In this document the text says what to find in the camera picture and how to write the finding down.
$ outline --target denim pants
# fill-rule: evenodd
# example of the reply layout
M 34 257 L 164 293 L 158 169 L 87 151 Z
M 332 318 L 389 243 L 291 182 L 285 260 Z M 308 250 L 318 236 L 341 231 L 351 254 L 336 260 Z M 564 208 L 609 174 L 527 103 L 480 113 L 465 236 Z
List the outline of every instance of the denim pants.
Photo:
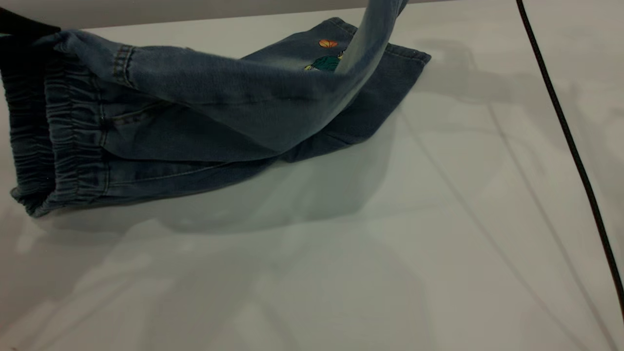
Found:
M 406 0 L 371 0 L 243 59 L 82 31 L 0 37 L 28 214 L 192 194 L 371 137 L 430 56 L 388 44 Z

